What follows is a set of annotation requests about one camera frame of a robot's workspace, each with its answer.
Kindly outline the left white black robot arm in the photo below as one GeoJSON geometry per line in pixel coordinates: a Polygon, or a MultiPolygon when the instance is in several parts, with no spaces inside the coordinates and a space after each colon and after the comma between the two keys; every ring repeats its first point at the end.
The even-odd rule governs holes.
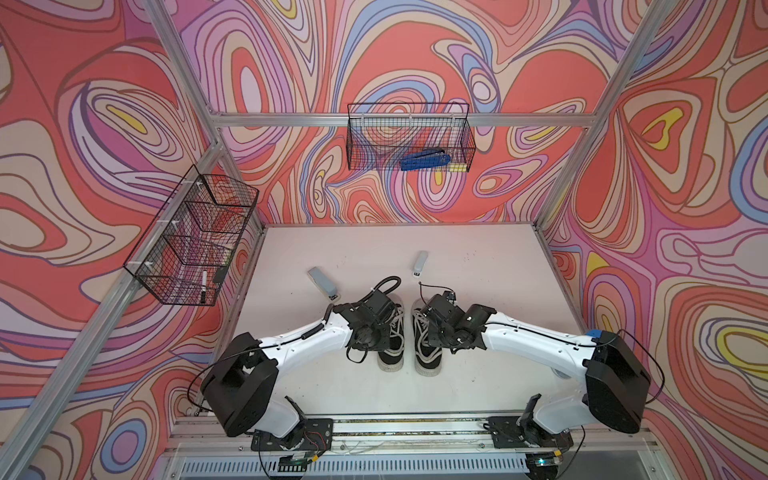
{"type": "Polygon", "coordinates": [[[254,429],[292,442],[304,413],[274,393],[280,376],[333,352],[384,352],[402,312],[399,300],[372,290],[352,303],[330,304],[321,319],[274,337],[236,336],[211,365],[201,393],[228,437],[254,429]]]}

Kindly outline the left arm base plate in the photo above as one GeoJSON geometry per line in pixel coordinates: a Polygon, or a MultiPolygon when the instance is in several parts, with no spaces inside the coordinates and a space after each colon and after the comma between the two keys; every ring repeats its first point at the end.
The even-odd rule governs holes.
{"type": "Polygon", "coordinates": [[[322,453],[332,447],[334,421],[329,417],[309,418],[299,424],[284,438],[256,431],[252,436],[251,450],[265,452],[313,452],[322,453]]]}

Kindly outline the black white sneaker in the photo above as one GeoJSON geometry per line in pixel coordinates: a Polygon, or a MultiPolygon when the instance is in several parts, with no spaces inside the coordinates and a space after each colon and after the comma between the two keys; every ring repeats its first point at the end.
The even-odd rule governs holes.
{"type": "Polygon", "coordinates": [[[429,321],[422,313],[423,300],[416,300],[411,308],[412,329],[414,334],[414,365],[418,374],[435,377],[442,368],[442,349],[429,343],[429,321]]]}
{"type": "Polygon", "coordinates": [[[399,371],[404,364],[404,307],[399,296],[393,294],[390,296],[395,304],[395,311],[390,318],[389,346],[386,350],[379,352],[377,364],[379,368],[387,373],[399,371]]]}

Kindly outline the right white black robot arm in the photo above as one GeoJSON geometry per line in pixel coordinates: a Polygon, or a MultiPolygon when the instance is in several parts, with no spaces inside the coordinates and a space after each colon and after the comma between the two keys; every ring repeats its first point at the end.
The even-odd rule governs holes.
{"type": "Polygon", "coordinates": [[[412,314],[417,344],[436,355],[473,349],[508,353],[544,365],[564,381],[552,395],[532,395],[518,421],[534,442],[595,423],[639,432],[651,375],[619,334],[567,334],[481,304],[462,309],[450,292],[417,302],[412,314]]]}

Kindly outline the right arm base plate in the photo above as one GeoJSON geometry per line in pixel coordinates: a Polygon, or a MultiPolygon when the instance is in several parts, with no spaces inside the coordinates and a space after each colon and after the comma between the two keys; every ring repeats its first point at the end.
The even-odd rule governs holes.
{"type": "Polygon", "coordinates": [[[568,451],[574,446],[569,431],[552,434],[532,420],[520,420],[518,416],[492,416],[482,428],[491,435],[496,449],[532,448],[568,451]]]}

